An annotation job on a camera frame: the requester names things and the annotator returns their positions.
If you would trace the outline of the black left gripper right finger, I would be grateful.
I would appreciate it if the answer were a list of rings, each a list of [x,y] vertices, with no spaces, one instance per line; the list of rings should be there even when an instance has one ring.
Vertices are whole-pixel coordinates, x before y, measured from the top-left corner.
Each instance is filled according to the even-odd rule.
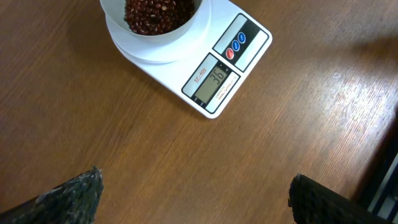
[[[302,174],[290,183],[288,206],[297,224],[392,224]]]

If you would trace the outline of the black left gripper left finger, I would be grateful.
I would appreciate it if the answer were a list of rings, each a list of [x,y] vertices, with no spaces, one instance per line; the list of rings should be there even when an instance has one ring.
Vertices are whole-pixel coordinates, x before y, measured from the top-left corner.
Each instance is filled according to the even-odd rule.
[[[1,213],[1,224],[93,223],[104,190],[102,170],[80,175]]]

